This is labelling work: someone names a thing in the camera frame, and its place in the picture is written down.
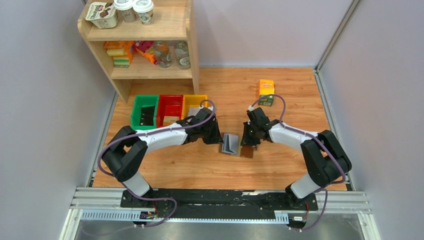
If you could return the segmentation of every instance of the wooden table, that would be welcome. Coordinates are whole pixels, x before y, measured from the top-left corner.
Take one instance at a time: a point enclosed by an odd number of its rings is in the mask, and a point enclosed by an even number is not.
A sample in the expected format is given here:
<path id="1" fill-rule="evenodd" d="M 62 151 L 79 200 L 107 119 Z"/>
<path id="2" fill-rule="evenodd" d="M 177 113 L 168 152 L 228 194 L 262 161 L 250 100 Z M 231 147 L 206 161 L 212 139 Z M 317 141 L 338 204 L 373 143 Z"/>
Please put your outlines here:
<path id="1" fill-rule="evenodd" d="M 287 102 L 284 122 L 308 131 L 328 129 L 320 94 L 310 68 L 201 68 L 200 94 L 208 95 L 217 108 L 221 133 L 243 135 L 246 110 L 258 98 L 259 79 L 274 80 L 275 93 Z M 130 125 L 135 95 L 193 94 L 191 79 L 134 80 L 128 103 L 120 98 L 112 116 L 106 142 L 118 130 Z M 283 104 L 263 106 L 270 120 L 278 119 Z M 218 144 L 202 140 L 182 146 L 170 146 L 146 155 L 139 171 L 153 188 L 199 188 L 284 190 L 306 173 L 301 152 L 288 146 L 262 142 L 254 158 L 225 155 Z M 113 177 L 97 171 L 93 187 L 122 187 Z M 345 184 L 328 187 L 346 190 Z"/>

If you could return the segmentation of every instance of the yellow box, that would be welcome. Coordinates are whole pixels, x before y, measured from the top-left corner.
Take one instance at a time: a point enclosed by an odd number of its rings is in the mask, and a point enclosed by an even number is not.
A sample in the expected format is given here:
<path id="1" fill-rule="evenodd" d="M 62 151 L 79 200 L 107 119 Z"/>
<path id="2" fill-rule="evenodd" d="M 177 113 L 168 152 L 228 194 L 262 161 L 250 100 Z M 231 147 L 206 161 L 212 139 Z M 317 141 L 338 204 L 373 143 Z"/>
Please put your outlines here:
<path id="1" fill-rule="evenodd" d="M 267 80 L 267 79 L 259 80 L 259 97 L 262 97 L 268 94 L 274 94 L 274 91 L 275 91 L 275 88 L 274 88 L 273 80 Z M 262 98 L 257 104 L 264 105 L 264 106 L 272 106 L 273 102 L 274 102 L 274 96 L 267 96 L 265 98 Z"/>
<path id="2" fill-rule="evenodd" d="M 185 119 L 187 117 L 190 108 L 198 108 L 200 106 L 200 102 L 205 99 L 208 99 L 208 95 L 183 95 L 181 119 Z M 204 102 L 203 106 L 208 107 L 208 102 Z"/>

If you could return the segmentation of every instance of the green bin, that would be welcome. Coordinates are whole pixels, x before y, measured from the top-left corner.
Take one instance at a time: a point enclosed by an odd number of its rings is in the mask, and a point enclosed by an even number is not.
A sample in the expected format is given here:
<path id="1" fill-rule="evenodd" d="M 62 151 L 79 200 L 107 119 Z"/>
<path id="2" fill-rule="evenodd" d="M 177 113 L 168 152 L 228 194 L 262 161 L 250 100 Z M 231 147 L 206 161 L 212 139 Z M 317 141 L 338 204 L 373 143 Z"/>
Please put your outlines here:
<path id="1" fill-rule="evenodd" d="M 137 95 L 131 113 L 131 128 L 149 130 L 156 128 L 159 95 Z"/>

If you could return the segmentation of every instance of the wooden shelf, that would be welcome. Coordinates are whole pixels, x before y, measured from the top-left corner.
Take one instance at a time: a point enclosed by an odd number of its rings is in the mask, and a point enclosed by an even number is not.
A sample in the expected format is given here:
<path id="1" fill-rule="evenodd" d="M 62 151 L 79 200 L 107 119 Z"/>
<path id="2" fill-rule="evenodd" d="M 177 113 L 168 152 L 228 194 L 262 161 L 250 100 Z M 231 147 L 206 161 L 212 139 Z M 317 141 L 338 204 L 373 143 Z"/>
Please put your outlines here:
<path id="1" fill-rule="evenodd" d="M 143 25 L 139 19 L 128 23 L 121 18 L 114 28 L 99 29 L 93 25 L 87 39 L 89 41 L 186 40 L 186 8 L 155 6 L 152 25 Z"/>
<path id="2" fill-rule="evenodd" d="M 178 67 L 174 48 L 170 47 L 172 65 L 162 68 L 147 61 L 138 53 L 134 53 L 128 68 L 114 67 L 111 79 L 191 79 L 192 70 L 182 70 Z"/>

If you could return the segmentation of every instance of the wall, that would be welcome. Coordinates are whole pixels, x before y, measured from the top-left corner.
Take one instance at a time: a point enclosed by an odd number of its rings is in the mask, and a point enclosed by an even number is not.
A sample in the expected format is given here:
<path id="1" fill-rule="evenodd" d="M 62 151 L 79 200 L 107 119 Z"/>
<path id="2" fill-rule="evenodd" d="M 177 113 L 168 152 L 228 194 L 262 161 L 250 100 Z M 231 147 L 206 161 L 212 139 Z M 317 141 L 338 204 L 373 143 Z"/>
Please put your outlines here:
<path id="1" fill-rule="evenodd" d="M 93 164 L 113 88 L 79 0 L 5 1 L 0 20 L 0 239 L 56 240 Z"/>
<path id="2" fill-rule="evenodd" d="M 315 66 L 351 0 L 194 0 L 202 66 Z"/>
<path id="3" fill-rule="evenodd" d="M 364 0 L 322 70 L 381 238 L 422 239 L 424 2 Z"/>

